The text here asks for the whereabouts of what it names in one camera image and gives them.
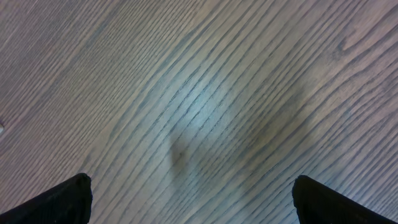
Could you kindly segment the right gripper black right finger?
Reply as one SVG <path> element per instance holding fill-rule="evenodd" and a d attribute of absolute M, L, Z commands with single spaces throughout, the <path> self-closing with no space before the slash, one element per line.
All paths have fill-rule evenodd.
<path fill-rule="evenodd" d="M 306 175 L 295 179 L 292 197 L 300 223 L 395 224 Z"/>

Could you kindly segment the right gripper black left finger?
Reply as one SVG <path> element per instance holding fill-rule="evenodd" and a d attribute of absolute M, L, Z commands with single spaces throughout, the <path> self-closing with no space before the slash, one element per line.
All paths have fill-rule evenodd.
<path fill-rule="evenodd" d="M 1 214 L 1 223 L 87 224 L 91 217 L 91 178 L 79 173 Z"/>

